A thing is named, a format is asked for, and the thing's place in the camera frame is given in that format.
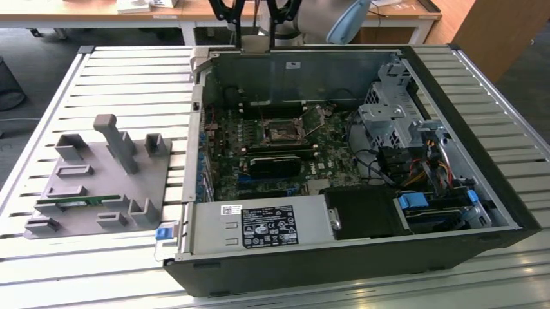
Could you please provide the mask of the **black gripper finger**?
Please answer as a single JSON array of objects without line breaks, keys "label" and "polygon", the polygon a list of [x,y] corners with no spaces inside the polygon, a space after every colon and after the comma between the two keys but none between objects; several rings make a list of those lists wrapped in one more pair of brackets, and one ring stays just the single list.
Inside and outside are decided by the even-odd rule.
[{"label": "black gripper finger", "polygon": [[232,28],[235,37],[235,47],[241,48],[241,24],[240,17],[243,14],[245,0],[235,0],[232,6],[227,6],[221,0],[208,0],[213,15],[219,21],[225,21]]},{"label": "black gripper finger", "polygon": [[301,1],[264,1],[264,3],[268,50],[301,46],[303,34],[297,29],[297,13]]}]

